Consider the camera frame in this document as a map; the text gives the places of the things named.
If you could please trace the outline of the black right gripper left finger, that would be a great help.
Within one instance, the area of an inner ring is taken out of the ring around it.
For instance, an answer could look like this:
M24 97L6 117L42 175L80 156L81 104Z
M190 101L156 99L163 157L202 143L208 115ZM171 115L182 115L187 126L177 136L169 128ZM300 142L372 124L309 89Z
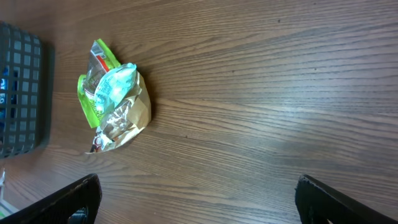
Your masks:
M94 224L102 198L97 174L88 174L1 220L3 224Z

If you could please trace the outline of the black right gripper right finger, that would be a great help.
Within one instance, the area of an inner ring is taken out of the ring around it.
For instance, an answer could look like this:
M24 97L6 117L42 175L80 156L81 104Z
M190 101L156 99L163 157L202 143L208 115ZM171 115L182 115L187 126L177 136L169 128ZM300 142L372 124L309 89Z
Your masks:
M397 224L396 220L306 174L298 179L295 204L301 222L306 224Z

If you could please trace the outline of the brown paper bread bag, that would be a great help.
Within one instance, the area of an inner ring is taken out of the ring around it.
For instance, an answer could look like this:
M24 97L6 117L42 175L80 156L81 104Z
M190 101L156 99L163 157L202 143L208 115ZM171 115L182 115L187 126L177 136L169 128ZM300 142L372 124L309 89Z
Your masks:
M151 121L152 111L144 79L136 84L116 109L106 114L96 128L90 154L117 149L136 137Z

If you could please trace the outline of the light teal snack packet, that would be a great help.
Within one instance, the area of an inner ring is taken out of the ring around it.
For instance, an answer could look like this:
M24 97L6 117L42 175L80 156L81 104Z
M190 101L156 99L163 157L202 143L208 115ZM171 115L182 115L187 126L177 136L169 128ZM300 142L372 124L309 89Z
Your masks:
M136 82L136 68L135 64L126 63L101 78L94 96L97 111L105 114L117 107Z

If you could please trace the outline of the green snack packet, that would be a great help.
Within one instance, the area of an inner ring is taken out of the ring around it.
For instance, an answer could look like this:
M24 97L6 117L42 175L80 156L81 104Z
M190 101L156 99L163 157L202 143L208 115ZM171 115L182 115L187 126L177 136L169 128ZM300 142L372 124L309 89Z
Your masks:
M80 75L77 85L78 99L90 128L98 127L103 117L95 107L96 87L106 73L120 65L102 39L93 42L89 52L87 72L85 75Z

